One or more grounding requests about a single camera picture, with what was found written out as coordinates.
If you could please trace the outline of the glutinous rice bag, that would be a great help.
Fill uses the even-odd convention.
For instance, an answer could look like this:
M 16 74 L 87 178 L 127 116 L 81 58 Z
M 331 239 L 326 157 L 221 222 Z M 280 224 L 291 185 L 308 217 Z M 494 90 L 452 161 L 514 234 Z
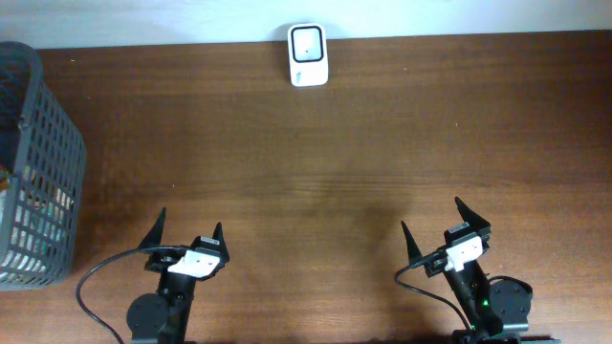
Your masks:
M 79 197 L 31 169 L 1 192 L 1 290 L 37 290 L 71 272 Z

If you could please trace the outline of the white barcode scanner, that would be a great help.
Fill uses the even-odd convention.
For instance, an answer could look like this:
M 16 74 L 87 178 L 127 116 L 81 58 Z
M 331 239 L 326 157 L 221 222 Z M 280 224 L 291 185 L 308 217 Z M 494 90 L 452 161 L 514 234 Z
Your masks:
M 316 23 L 294 24 L 287 30 L 290 80 L 295 87 L 320 86 L 329 79 L 326 31 Z

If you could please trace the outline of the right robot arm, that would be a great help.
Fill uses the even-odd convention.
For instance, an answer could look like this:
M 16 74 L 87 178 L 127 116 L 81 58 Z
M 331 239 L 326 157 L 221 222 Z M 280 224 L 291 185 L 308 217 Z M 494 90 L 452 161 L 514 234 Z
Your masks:
M 401 222 L 408 263 L 394 274 L 394 282 L 449 306 L 464 325 L 450 336 L 451 343 L 557 343 L 550 336 L 527 336 L 528 316 L 534 290 L 528 283 L 507 275 L 488 276 L 478 259 L 490 248 L 492 225 L 474 212 L 460 198 L 454 199 L 462 223 L 444 232 L 445 243 L 429 254 L 423 254 L 409 227 Z M 407 284 L 401 276 L 422 268 L 431 278 L 445 276 L 459 302 Z

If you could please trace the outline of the grey plastic mesh basket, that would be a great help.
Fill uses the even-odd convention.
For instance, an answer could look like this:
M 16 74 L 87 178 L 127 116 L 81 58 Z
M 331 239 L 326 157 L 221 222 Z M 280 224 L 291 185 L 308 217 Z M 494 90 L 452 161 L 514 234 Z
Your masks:
M 37 290 L 69 275 L 87 150 L 44 79 L 36 50 L 1 45 L 1 289 Z

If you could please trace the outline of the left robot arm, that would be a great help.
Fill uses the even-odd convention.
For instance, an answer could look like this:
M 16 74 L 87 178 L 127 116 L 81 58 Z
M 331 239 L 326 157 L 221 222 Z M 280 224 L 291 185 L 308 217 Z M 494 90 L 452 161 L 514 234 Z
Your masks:
M 144 269 L 160 275 L 155 292 L 136 298 L 126 314 L 133 343 L 184 343 L 196 284 L 223 269 L 230 254 L 220 223 L 210 237 L 197 236 L 188 246 L 162 246 L 166 211 L 144 236 Z

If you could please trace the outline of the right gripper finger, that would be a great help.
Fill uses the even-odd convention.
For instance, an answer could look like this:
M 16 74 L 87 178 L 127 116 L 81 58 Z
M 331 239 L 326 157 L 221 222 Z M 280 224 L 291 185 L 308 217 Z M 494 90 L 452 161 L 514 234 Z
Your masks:
M 404 221 L 401 221 L 401 226 L 403 229 L 405 241 L 406 241 L 406 250 L 408 256 L 408 264 L 410 266 L 420 266 L 423 262 L 423 255 L 412 236 L 410 229 Z
M 465 223 L 468 223 L 472 229 L 483 229 L 491 226 L 487 220 L 470 209 L 458 196 L 454 198 L 454 201 L 461 218 Z

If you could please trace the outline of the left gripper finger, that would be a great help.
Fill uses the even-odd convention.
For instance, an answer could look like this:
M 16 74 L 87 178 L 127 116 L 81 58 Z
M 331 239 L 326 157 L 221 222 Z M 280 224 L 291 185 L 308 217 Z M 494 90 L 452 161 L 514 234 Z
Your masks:
M 166 218 L 166 208 L 163 207 L 157 220 L 138 245 L 138 249 L 157 247 L 161 241 Z
M 217 223 L 215 229 L 213 231 L 212 239 L 215 241 L 218 246 L 217 250 L 219 252 L 225 251 L 225 239 L 223 234 L 223 228 L 221 223 Z

